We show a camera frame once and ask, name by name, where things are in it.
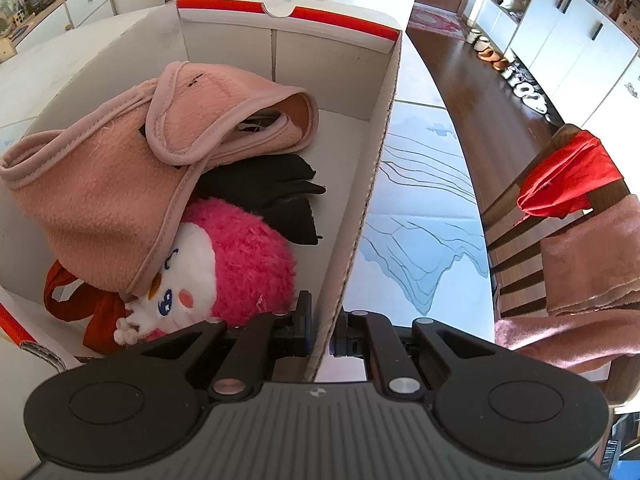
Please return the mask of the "pink penguin plush toy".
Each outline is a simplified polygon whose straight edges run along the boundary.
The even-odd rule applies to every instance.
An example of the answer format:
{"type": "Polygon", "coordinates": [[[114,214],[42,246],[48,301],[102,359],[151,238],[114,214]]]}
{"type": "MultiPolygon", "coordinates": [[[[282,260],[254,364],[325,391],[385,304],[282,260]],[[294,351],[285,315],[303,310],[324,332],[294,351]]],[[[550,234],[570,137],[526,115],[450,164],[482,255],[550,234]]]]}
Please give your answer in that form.
{"type": "Polygon", "coordinates": [[[288,310],[294,292],[295,260],[280,233],[219,198],[198,200],[148,289],[125,304],[114,341],[132,346],[202,321],[244,326],[288,310]]]}

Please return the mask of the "red patterned rug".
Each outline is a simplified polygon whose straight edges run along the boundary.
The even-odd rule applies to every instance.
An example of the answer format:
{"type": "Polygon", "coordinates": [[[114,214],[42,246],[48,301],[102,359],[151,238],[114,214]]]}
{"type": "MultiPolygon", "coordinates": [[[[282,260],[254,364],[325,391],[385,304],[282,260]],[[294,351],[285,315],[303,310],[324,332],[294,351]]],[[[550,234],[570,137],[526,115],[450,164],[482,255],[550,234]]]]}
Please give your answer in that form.
{"type": "Polygon", "coordinates": [[[408,27],[461,41],[468,33],[457,14],[420,2],[413,3],[408,27]]]}

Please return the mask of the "red cloth on chair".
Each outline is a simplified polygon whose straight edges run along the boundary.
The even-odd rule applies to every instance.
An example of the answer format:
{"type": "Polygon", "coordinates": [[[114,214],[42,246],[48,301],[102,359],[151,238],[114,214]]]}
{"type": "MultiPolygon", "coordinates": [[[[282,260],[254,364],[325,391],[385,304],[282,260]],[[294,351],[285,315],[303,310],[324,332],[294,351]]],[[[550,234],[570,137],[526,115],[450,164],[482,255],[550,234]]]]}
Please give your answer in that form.
{"type": "Polygon", "coordinates": [[[524,218],[564,218],[589,209],[590,192],[622,179],[601,141],[579,130],[527,175],[516,206],[524,218]]]}

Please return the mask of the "red and white cardboard box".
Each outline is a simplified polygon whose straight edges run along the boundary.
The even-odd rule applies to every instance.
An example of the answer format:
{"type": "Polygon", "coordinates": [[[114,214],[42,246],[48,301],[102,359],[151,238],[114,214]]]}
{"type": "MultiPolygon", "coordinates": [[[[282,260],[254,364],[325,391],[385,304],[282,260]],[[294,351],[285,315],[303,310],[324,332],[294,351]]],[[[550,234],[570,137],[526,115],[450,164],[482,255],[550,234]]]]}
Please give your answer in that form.
{"type": "Polygon", "coordinates": [[[296,136],[326,194],[320,242],[297,247],[326,353],[354,264],[396,93],[386,17],[282,0],[177,0],[11,58],[1,111],[28,127],[1,157],[1,285],[40,302],[61,263],[96,288],[146,292],[205,171],[296,136]]]}

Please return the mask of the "white tall cabinet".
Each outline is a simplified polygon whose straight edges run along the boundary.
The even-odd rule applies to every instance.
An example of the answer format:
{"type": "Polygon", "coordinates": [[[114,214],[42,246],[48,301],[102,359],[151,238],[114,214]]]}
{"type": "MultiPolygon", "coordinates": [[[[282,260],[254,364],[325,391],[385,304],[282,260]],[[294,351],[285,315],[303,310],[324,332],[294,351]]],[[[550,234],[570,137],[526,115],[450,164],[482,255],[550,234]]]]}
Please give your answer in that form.
{"type": "Polygon", "coordinates": [[[520,20],[484,0],[475,26],[499,51],[515,55],[576,126],[585,125],[639,51],[589,0],[529,0],[520,20]]]}

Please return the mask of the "blue patterned table mat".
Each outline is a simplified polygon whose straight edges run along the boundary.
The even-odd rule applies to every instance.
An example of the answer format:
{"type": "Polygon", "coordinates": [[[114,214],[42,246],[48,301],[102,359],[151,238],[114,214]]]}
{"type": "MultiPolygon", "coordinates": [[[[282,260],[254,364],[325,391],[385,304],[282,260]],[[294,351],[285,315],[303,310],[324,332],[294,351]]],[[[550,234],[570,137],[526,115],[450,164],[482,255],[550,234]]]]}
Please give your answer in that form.
{"type": "Polygon", "coordinates": [[[384,99],[376,116],[322,110],[306,151],[328,192],[314,203],[322,241],[297,248],[297,285],[314,295],[308,380],[360,380],[326,343],[335,310],[369,310],[397,326],[434,318],[494,338],[480,213],[448,112],[384,99]]]}

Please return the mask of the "pink scarf on chair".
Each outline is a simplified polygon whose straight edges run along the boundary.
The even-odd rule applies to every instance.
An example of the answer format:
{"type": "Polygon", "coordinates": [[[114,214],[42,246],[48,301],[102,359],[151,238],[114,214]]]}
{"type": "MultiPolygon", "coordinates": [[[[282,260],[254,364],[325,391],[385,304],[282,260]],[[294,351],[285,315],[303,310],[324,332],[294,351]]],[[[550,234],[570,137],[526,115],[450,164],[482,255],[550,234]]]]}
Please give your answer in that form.
{"type": "Polygon", "coordinates": [[[639,199],[541,243],[545,316],[496,322],[503,348],[585,373],[639,353],[639,199]]]}

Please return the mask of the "pink fleece hat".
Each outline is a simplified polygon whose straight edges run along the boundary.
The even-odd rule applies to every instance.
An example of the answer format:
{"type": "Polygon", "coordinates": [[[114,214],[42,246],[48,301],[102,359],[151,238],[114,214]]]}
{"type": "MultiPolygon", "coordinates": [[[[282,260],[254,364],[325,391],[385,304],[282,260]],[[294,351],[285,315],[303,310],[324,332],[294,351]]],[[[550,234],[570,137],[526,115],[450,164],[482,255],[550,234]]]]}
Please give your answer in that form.
{"type": "Polygon", "coordinates": [[[65,129],[24,136],[2,156],[1,180],[67,271],[137,295],[160,270],[203,172],[300,151],[318,122],[305,89],[173,62],[65,129]]]}

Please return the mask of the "black dotted glove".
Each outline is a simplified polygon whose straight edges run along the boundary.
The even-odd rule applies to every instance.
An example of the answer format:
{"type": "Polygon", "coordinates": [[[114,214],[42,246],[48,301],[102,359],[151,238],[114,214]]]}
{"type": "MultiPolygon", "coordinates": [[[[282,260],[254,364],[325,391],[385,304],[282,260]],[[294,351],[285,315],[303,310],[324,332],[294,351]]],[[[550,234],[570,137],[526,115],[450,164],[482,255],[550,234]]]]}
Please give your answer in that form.
{"type": "Polygon", "coordinates": [[[256,156],[218,166],[198,179],[195,194],[215,197],[264,220],[289,242],[319,243],[310,199],[326,188],[314,183],[316,172],[297,154],[256,156]]]}

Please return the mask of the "white wooden sideboard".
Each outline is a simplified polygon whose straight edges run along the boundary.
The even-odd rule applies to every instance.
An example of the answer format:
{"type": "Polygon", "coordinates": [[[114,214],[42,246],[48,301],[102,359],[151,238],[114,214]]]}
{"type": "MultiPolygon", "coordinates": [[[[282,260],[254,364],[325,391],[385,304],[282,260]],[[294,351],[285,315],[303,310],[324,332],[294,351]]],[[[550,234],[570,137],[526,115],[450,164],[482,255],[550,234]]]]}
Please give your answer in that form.
{"type": "Polygon", "coordinates": [[[114,0],[55,0],[47,9],[29,18],[9,38],[9,52],[26,52],[73,29],[89,25],[117,14],[114,0]]]}

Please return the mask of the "red cloth in box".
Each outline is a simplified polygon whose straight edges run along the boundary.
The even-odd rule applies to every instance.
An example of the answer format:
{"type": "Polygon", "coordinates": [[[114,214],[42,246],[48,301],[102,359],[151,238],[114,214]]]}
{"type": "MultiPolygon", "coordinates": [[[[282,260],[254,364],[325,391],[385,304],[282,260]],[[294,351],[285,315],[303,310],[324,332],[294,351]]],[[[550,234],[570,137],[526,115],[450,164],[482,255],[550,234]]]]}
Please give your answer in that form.
{"type": "Polygon", "coordinates": [[[104,292],[87,283],[81,283],[66,300],[53,297],[55,289],[72,284],[77,278],[58,260],[50,267],[43,287],[43,304],[58,320],[76,322],[88,318],[82,343],[85,347],[108,356],[126,346],[114,339],[116,322],[126,315],[125,304],[117,292],[104,292]]]}

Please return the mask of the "wooden chair beside table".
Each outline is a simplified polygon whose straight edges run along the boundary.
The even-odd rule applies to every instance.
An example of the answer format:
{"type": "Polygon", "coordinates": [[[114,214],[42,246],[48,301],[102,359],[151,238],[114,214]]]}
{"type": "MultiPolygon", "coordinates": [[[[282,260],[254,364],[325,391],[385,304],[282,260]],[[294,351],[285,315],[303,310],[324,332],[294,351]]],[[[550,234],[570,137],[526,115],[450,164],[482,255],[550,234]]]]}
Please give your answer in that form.
{"type": "MultiPolygon", "coordinates": [[[[540,152],[529,166],[506,188],[506,190],[486,209],[482,214],[483,226],[486,231],[490,231],[498,222],[506,218],[510,211],[516,210],[521,214],[518,220],[506,232],[498,236],[488,244],[488,252],[495,252],[497,249],[514,243],[519,238],[529,237],[530,232],[537,226],[549,223],[553,219],[564,220],[564,226],[552,233],[541,237],[527,247],[514,252],[514,254],[491,267],[493,276],[500,276],[506,271],[524,266],[529,260],[539,258],[541,266],[538,270],[518,278],[510,283],[501,282],[499,284],[498,298],[506,298],[518,295],[521,297],[521,304],[509,310],[498,312],[497,321],[503,318],[514,318],[514,316],[545,316],[546,311],[546,288],[544,287],[544,271],[542,270],[541,243],[545,238],[565,233],[574,226],[579,226],[582,222],[589,220],[617,204],[625,196],[630,195],[628,186],[624,178],[622,180],[605,185],[588,194],[591,204],[589,209],[578,210],[564,218],[524,218],[524,214],[516,206],[520,187],[527,175],[538,166],[549,155],[557,151],[578,133],[578,127],[565,125],[552,136],[550,145],[540,152]]],[[[612,362],[592,370],[592,372],[605,372],[608,374],[605,379],[597,382],[598,387],[604,393],[608,405],[621,413],[628,411],[629,404],[639,393],[639,353],[636,356],[620,356],[612,362]]]]}

